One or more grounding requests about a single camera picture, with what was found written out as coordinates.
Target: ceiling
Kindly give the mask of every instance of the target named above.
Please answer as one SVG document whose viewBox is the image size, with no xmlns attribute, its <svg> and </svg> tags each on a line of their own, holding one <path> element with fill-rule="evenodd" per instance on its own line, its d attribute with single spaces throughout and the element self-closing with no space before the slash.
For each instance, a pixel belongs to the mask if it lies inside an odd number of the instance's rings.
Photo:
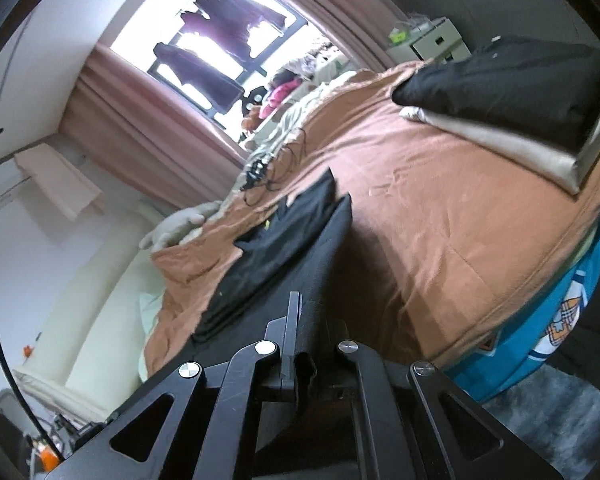
<svg viewBox="0 0 600 480">
<path fill-rule="evenodd" d="M 43 0 L 0 53 L 0 158 L 56 132 L 75 80 L 126 0 Z"/>
</svg>

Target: hanging clothes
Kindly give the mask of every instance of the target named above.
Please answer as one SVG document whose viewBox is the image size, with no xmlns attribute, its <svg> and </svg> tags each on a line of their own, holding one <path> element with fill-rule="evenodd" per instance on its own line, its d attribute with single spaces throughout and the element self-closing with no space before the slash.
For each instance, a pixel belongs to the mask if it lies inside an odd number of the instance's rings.
<svg viewBox="0 0 600 480">
<path fill-rule="evenodd" d="M 235 36 L 244 43 L 249 39 L 250 28 L 261 22 L 270 23 L 279 32 L 285 30 L 284 15 L 253 0 L 196 0 L 195 4 L 206 12 L 217 30 L 223 30 L 223 35 Z"/>
<path fill-rule="evenodd" d="M 233 54 L 240 61 L 251 59 L 251 47 L 247 44 L 249 32 L 245 28 L 235 28 L 231 22 L 214 17 L 206 19 L 202 14 L 185 10 L 180 18 L 184 22 L 184 32 L 197 32 L 215 41 L 222 49 Z"/>
<path fill-rule="evenodd" d="M 270 23 L 279 32 L 285 30 L 285 16 L 267 7 L 266 5 L 255 2 L 254 0 L 227 0 L 234 4 L 234 7 L 243 9 L 245 13 L 252 16 L 253 26 L 264 21 Z"/>
<path fill-rule="evenodd" d="M 154 54 L 173 70 L 181 84 L 195 86 L 221 114 L 227 113 L 244 94 L 242 86 L 189 50 L 158 43 Z"/>
</svg>

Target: white drawer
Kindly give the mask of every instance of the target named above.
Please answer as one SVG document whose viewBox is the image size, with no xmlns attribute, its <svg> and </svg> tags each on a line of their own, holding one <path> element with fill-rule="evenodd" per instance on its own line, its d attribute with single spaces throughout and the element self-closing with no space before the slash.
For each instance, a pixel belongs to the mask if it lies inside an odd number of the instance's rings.
<svg viewBox="0 0 600 480">
<path fill-rule="evenodd" d="M 453 23 L 445 20 L 432 31 L 428 32 L 413 44 L 413 49 L 422 59 L 439 57 L 443 52 L 450 50 L 456 43 L 462 41 L 460 33 Z"/>
<path fill-rule="evenodd" d="M 420 58 L 414 52 L 410 43 L 402 43 L 397 46 L 392 46 L 387 51 L 387 54 L 395 64 L 405 63 L 407 61 L 416 61 Z"/>
<path fill-rule="evenodd" d="M 466 47 L 464 43 L 459 43 L 451 52 L 446 52 L 440 57 L 440 63 L 444 64 L 447 61 L 462 61 L 471 56 L 469 49 Z"/>
</svg>

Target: pink stuffed toy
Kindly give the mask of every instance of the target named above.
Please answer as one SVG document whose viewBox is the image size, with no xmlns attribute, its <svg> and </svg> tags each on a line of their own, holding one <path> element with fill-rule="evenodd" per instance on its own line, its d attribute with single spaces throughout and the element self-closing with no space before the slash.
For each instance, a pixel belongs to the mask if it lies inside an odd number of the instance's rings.
<svg viewBox="0 0 600 480">
<path fill-rule="evenodd" d="M 302 84 L 301 79 L 294 79 L 293 81 L 289 81 L 288 83 L 284 83 L 276 88 L 269 97 L 267 98 L 267 102 L 260 109 L 260 118 L 266 119 L 273 112 L 276 111 L 282 101 L 284 101 L 291 92 L 293 92 L 296 88 L 298 88 Z"/>
</svg>

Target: air conditioner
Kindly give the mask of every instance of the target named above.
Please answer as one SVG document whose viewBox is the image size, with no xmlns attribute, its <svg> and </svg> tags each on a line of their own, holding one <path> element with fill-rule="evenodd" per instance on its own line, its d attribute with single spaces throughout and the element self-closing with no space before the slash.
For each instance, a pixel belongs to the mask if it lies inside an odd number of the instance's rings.
<svg viewBox="0 0 600 480">
<path fill-rule="evenodd" d="M 0 209 L 13 202 L 30 181 L 31 177 L 18 167 L 13 158 L 0 164 Z"/>
</svg>

